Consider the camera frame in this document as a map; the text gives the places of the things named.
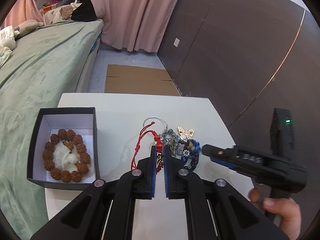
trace metal pivot screw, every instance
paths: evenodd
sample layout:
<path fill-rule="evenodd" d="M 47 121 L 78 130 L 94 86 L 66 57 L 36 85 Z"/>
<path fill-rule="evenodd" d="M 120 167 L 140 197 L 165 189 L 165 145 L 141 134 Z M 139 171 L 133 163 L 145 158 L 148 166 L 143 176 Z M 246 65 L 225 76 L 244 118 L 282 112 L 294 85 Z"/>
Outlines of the metal pivot screw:
<path fill-rule="evenodd" d="M 226 183 L 226 181 L 224 179 L 217 179 L 216 184 L 219 187 L 224 187 L 227 183 Z"/>
<path fill-rule="evenodd" d="M 103 181 L 102 179 L 97 179 L 97 180 L 94 182 L 94 185 L 95 185 L 96 187 L 101 187 L 101 186 L 103 186 L 103 184 L 104 184 L 104 181 Z"/>
<path fill-rule="evenodd" d="M 186 176 L 186 175 L 189 173 L 189 171 L 186 170 L 186 169 L 180 169 L 180 170 L 178 171 L 178 173 L 179 173 L 181 176 Z"/>
<path fill-rule="evenodd" d="M 135 169 L 133 171 L 131 171 L 133 176 L 140 176 L 142 174 L 142 171 L 139 169 Z"/>

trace white label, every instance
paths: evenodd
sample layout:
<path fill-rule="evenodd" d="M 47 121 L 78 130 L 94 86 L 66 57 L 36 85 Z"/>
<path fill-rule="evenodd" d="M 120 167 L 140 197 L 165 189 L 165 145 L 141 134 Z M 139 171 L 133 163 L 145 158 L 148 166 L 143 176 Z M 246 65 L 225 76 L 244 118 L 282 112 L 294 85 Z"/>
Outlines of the white label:
<path fill-rule="evenodd" d="M 180 42 L 180 40 L 178 40 L 178 39 L 176 38 L 176 40 L 174 41 L 173 45 L 174 45 L 175 47 L 178 47 L 179 42 Z"/>

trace green bedsheet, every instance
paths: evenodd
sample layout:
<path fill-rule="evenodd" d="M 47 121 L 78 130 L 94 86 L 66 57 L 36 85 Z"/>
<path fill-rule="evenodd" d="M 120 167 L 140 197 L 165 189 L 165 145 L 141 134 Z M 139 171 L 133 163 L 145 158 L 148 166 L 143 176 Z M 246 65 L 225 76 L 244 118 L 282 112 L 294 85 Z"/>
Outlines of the green bedsheet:
<path fill-rule="evenodd" d="M 38 111 L 75 91 L 102 26 L 97 20 L 38 29 L 17 41 L 0 68 L 0 208 L 22 240 L 48 221 L 44 188 L 26 178 Z"/>

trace finger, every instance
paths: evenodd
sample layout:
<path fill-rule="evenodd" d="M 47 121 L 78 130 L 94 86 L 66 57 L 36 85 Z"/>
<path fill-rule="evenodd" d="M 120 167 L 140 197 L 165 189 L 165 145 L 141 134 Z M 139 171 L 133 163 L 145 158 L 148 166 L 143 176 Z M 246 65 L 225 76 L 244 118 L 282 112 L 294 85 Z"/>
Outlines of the finger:
<path fill-rule="evenodd" d="M 260 198 L 260 193 L 256 188 L 253 188 L 248 195 L 249 199 L 252 202 L 258 202 L 259 198 Z"/>
<path fill-rule="evenodd" d="M 298 238 L 301 230 L 301 212 L 300 206 L 293 199 L 265 198 L 263 208 L 270 213 L 279 214 L 282 217 L 280 229 L 291 240 Z"/>
<path fill-rule="evenodd" d="M 300 216 L 300 206 L 293 199 L 265 198 L 263 207 L 270 213 L 279 214 L 287 221 Z"/>

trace pink curtain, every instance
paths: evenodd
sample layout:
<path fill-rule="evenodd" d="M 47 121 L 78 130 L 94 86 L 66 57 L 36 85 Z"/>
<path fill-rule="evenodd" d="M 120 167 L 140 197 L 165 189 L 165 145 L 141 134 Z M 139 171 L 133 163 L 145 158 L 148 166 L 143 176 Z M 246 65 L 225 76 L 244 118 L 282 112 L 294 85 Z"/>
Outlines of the pink curtain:
<path fill-rule="evenodd" d="M 177 0 L 91 0 L 103 19 L 101 41 L 116 49 L 157 52 Z"/>
<path fill-rule="evenodd" d="M 43 22 L 43 15 L 37 9 L 36 0 L 17 0 L 4 20 L 4 27 L 18 26 L 26 20 Z"/>

